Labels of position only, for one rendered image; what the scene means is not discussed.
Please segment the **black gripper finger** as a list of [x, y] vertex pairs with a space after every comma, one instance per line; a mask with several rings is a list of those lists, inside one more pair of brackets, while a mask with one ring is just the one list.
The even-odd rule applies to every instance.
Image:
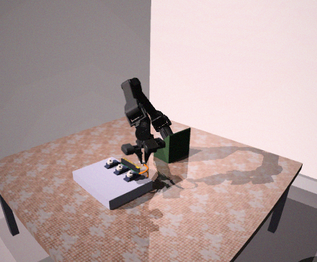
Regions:
[[142, 152], [141, 153], [135, 153], [139, 159], [140, 164], [142, 164]]
[[145, 161], [145, 163], [147, 163], [147, 161], [148, 161], [150, 155], [151, 155], [151, 153], [150, 153], [150, 154], [147, 154], [147, 153], [145, 152], [145, 150], [144, 150], [144, 161]]

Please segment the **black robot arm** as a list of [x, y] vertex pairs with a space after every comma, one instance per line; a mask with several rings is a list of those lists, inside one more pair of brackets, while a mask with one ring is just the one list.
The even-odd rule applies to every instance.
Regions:
[[[121, 87], [126, 97], [124, 114], [130, 127], [135, 126], [136, 138], [141, 141], [141, 147], [144, 147], [145, 152], [147, 154], [156, 153], [161, 148], [162, 141], [154, 139], [153, 134], [150, 135], [151, 124], [156, 132], [160, 132], [161, 137], [165, 139], [173, 134], [170, 128], [171, 121], [150, 103], [142, 92], [141, 83], [137, 78], [126, 80], [121, 84]], [[131, 120], [133, 121], [131, 122]]]

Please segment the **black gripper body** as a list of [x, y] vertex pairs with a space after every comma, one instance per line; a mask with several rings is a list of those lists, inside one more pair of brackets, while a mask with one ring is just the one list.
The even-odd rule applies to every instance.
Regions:
[[[165, 148], [166, 147], [166, 143], [165, 141], [163, 141], [161, 138], [155, 138], [156, 140], [161, 140], [162, 141], [162, 146], [161, 148]], [[137, 145], [132, 146], [130, 143], [128, 144], [124, 144], [121, 147], [121, 150], [126, 154], [126, 155], [131, 155], [134, 153], [141, 153], [141, 149], [144, 147], [141, 147], [141, 141], [140, 140], [136, 140]]]

